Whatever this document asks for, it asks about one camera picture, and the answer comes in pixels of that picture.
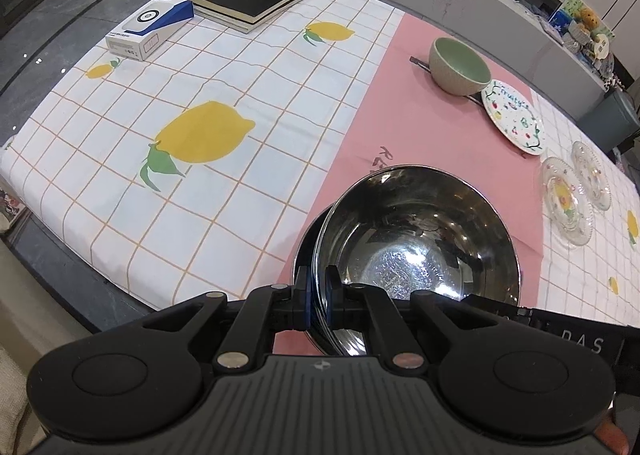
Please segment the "person's right hand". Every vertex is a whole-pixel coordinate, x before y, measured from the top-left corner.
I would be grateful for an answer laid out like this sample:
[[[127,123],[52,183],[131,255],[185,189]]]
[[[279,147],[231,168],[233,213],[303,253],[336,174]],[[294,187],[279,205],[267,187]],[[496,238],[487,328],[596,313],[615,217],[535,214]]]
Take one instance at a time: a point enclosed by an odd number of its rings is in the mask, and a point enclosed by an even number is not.
[[[628,455],[629,443],[623,430],[613,423],[610,416],[605,416],[602,423],[594,431],[594,436],[615,455]]]

